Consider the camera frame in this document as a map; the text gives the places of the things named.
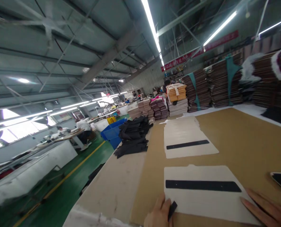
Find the stack of leather pieces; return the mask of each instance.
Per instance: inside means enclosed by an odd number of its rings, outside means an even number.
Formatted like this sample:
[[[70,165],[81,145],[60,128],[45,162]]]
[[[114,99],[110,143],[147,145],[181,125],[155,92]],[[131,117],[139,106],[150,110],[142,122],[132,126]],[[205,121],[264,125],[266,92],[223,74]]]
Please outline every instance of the stack of leather pieces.
[[[233,62],[235,65],[241,62],[241,53],[233,56]],[[233,104],[242,103],[242,96],[239,92],[238,85],[239,80],[242,77],[242,73],[238,70],[231,83],[231,96],[230,101]],[[212,106],[215,108],[225,107],[229,105],[228,94],[228,72],[227,61],[223,60],[207,68],[207,81],[210,90],[210,96]]]
[[[253,75],[261,78],[253,94],[253,101],[261,107],[280,107],[281,108],[281,81],[276,77],[271,58],[276,52],[269,53],[255,60]]]
[[[169,102],[169,99],[166,98],[166,101],[170,117],[188,112],[188,99],[174,101],[171,103]]]
[[[155,120],[167,119],[168,110],[164,104],[163,98],[157,98],[151,102],[151,107],[154,110]]]
[[[115,150],[114,155],[120,158],[123,155],[147,151],[146,134],[152,126],[153,124],[149,125],[147,117],[128,120],[120,125],[119,137],[122,139],[122,145]]]
[[[170,102],[183,100],[186,98],[186,85],[177,83],[167,86],[167,96],[169,97]]]
[[[197,104],[194,102],[196,94],[199,99],[200,109],[208,109],[211,101],[210,91],[208,88],[207,75],[203,69],[193,72],[195,78],[196,92],[189,75],[182,78],[182,82],[187,85],[186,94],[188,98],[188,112],[198,111]]]
[[[134,120],[135,118],[139,118],[142,115],[138,106],[128,110],[128,114],[129,114],[129,116],[131,117],[132,120]]]

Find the black fabric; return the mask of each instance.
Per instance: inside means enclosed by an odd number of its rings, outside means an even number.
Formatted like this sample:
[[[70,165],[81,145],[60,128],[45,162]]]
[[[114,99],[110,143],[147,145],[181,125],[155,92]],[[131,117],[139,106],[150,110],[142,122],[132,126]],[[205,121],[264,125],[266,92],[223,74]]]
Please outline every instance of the black fabric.
[[[102,169],[102,167],[104,166],[105,163],[100,164],[89,176],[88,176],[88,181],[85,184],[85,186],[83,187],[83,189],[80,192],[80,196],[83,194],[83,190],[85,187],[87,187],[92,181],[93,179],[96,177],[96,175],[99,173],[99,171]]]
[[[170,221],[170,219],[171,219],[172,215],[174,214],[176,208],[177,208],[177,203],[175,201],[173,201],[173,203],[171,204],[171,206],[169,208],[168,221]]]
[[[148,140],[146,134],[153,124],[149,125],[148,117],[135,118],[128,120],[119,126],[119,137],[122,139],[122,145],[118,147],[114,154],[117,158],[126,154],[135,154],[148,149]]]
[[[262,116],[281,123],[281,108],[269,108],[262,114]]]

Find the worker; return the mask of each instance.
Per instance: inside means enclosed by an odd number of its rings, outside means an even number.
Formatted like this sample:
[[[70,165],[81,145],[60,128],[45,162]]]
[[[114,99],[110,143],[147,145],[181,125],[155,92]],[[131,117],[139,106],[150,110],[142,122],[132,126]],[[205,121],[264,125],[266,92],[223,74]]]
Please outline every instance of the worker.
[[[69,129],[69,128],[63,128],[63,127],[61,127],[61,126],[57,126],[56,127],[57,129],[58,129],[58,133],[60,133],[60,132],[63,132],[63,131],[67,131],[67,132],[70,132],[71,131],[71,129]]]
[[[164,86],[163,86],[163,93],[167,93],[166,87],[167,87],[168,85],[170,85],[170,84],[171,84],[171,81],[170,81],[170,80],[165,80]]]
[[[87,144],[88,143],[87,138],[92,133],[92,129],[90,125],[85,120],[76,119],[75,122],[77,128],[84,130],[83,133],[78,138],[81,140],[83,144]]]
[[[245,198],[241,197],[241,203],[267,227],[281,226],[281,206],[275,204],[265,195],[257,193],[251,189],[246,189],[248,195],[259,205],[255,206]],[[144,227],[170,227],[173,226],[172,217],[168,221],[171,200],[165,201],[165,193],[162,193],[154,205],[151,213],[144,221]]]

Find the white paper template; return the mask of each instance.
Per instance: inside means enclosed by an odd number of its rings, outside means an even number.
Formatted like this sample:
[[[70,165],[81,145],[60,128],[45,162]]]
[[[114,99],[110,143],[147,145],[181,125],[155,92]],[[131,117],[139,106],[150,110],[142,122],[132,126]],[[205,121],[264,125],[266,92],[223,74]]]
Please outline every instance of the white paper template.
[[[166,180],[234,181],[242,192],[167,189]],[[165,167],[164,192],[177,203],[176,212],[260,225],[240,197],[255,203],[227,166]]]
[[[208,140],[208,144],[167,149],[167,146],[181,143]],[[217,154],[219,151],[199,128],[197,119],[193,116],[168,121],[164,127],[164,149],[166,157],[181,158],[205,154]]]

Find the window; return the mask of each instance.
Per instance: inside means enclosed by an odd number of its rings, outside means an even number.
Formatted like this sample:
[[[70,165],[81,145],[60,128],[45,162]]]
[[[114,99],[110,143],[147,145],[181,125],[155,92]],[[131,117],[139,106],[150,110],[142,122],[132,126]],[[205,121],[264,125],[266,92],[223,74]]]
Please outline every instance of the window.
[[[19,117],[17,113],[14,113],[11,110],[3,109],[3,118],[9,119],[13,117]],[[40,130],[47,129],[48,127],[44,124],[38,123],[38,122],[32,122],[32,121],[25,121],[26,119],[21,119],[17,121],[13,121],[12,123],[4,124],[4,126],[9,126],[9,128],[3,130],[3,135],[1,136],[1,139],[7,141],[8,143],[14,142],[16,140],[22,139],[30,134],[34,134]],[[55,125],[55,122],[52,120],[51,117],[48,116],[48,125],[53,126]]]

